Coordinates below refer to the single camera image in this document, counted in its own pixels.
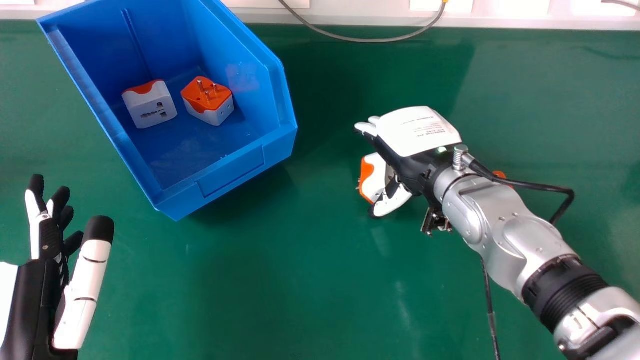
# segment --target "robotic arm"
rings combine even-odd
[[[457,230],[489,276],[531,308],[568,359],[640,359],[640,304],[585,266],[560,232],[508,186],[542,185],[492,174],[428,107],[372,117],[355,129],[376,149],[363,158],[359,180],[372,217],[424,196],[429,210],[422,231]],[[546,187],[567,190],[566,206],[571,203],[571,190]]]
[[[83,232],[63,240],[74,216],[61,187],[45,204],[44,179],[25,192],[31,261],[0,263],[0,360],[74,360],[82,347],[102,287],[114,223],[93,217]],[[68,259],[80,249],[69,281]]]

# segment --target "cable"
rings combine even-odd
[[[282,4],[282,6],[285,7],[285,9],[287,9],[287,11],[289,11],[291,13],[291,15],[295,16],[296,19],[298,19],[304,26],[308,27],[309,29],[315,31],[316,33],[320,33],[326,37],[330,37],[330,38],[334,38],[337,40],[342,40],[342,41],[347,41],[347,42],[359,42],[359,43],[364,43],[364,44],[380,44],[380,43],[385,43],[385,42],[397,42],[397,41],[402,41],[402,40],[408,40],[411,39],[413,37],[416,37],[420,34],[422,34],[423,32],[431,29],[436,22],[438,22],[440,20],[440,18],[442,17],[442,15],[444,14],[444,8],[447,5],[447,2],[449,0],[442,0],[442,5],[440,5],[440,9],[438,10],[438,13],[436,14],[436,17],[433,18],[433,20],[429,23],[426,24],[424,27],[420,28],[417,31],[414,31],[413,33],[407,34],[407,35],[403,35],[401,37],[395,37],[395,38],[351,38],[351,37],[344,37],[342,35],[336,35],[334,33],[330,33],[328,31],[322,30],[320,28],[318,28],[317,26],[311,25],[311,23],[309,23],[309,21],[306,21],[302,16],[300,16],[300,14],[298,14],[296,12],[296,10],[293,10],[291,8],[291,6],[289,6],[285,0],[278,0],[278,2],[280,2],[280,4]]]
[[[480,162],[474,160],[469,164],[469,168],[479,175],[493,181],[494,183],[499,183],[503,185],[517,186],[520,188],[537,190],[541,192],[554,192],[554,193],[563,193],[567,196],[564,202],[560,205],[554,216],[551,217],[549,222],[551,225],[555,225],[558,220],[562,217],[564,212],[571,206],[571,203],[575,199],[575,192],[569,188],[563,188],[561,186],[553,186],[553,185],[544,185],[544,184],[536,184],[536,183],[527,183],[525,181],[517,181],[517,180],[509,180],[509,179],[501,179],[494,175],[491,170],[484,167]]]
[[[495,360],[500,360],[500,348],[498,347],[498,333],[495,329],[495,312],[493,311],[493,300],[491,296],[491,283],[489,282],[489,273],[486,271],[484,259],[480,257],[482,263],[482,272],[484,274],[484,293],[486,295],[486,314],[489,318],[489,329],[491,330],[491,339],[493,341],[493,354]]]
[[[634,5],[634,4],[629,4],[626,1],[621,1],[621,0],[601,0],[601,2],[602,3],[617,4],[617,5],[626,6],[627,8],[631,8],[631,9],[634,9],[634,10],[640,12],[640,6]]]

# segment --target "white wall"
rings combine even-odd
[[[0,3],[24,0],[0,0]],[[46,13],[82,0],[35,0],[35,6],[1,5],[0,19],[35,19]],[[437,8],[440,0],[289,0],[314,24],[419,26],[433,12],[411,11],[431,3]],[[629,0],[637,4],[639,0]],[[245,22],[275,24],[297,23],[277,0],[223,0],[230,6],[260,6],[265,8],[233,8]],[[470,13],[447,12],[439,26],[473,28],[551,28],[551,29],[640,29],[640,14],[600,0],[450,0],[447,7],[455,10],[458,2],[473,2]],[[524,13],[513,10],[535,3]],[[511,12],[504,13],[504,5]],[[542,8],[543,12],[535,13]]]

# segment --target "green table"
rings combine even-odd
[[[442,113],[508,176],[573,187],[566,241],[640,298],[640,33],[435,29],[345,44],[254,26],[282,59],[294,155],[180,221],[153,210],[32,22],[0,22],[0,258],[29,254],[24,188],[71,187],[76,220],[116,221],[82,359],[493,359],[478,256],[427,238],[426,202],[383,220],[355,190],[372,152],[351,126],[413,105]],[[335,29],[389,36],[407,29]],[[561,198],[522,192],[549,217]],[[494,286],[504,359],[562,359]]]

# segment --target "blue bin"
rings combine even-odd
[[[280,60],[218,0],[95,0],[38,20],[153,206],[174,220],[288,158],[298,126]],[[187,113],[196,76],[231,89],[220,127]],[[124,90],[163,79],[178,117],[137,129]]]

